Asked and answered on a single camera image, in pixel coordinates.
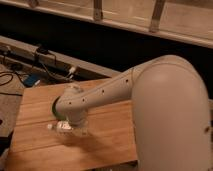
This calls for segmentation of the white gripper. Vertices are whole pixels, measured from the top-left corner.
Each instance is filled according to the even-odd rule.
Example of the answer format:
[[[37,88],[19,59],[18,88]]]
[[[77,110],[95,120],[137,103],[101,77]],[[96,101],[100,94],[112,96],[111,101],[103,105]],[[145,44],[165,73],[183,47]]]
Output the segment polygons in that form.
[[[68,124],[73,128],[77,129],[77,135],[78,136],[88,136],[89,135],[89,126],[86,123],[85,118],[80,119],[74,119],[71,116],[66,117]],[[57,127],[56,132],[60,135],[71,135],[72,134],[72,128],[71,127]]]

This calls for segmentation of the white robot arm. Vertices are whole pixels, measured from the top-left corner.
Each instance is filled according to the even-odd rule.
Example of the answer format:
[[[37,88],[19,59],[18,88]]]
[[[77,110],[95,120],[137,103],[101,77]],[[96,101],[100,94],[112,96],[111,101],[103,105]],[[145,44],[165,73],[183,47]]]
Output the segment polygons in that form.
[[[124,100],[132,102],[138,171],[213,171],[208,92],[190,62],[165,55],[90,90],[67,88],[55,109],[81,127],[86,109]]]

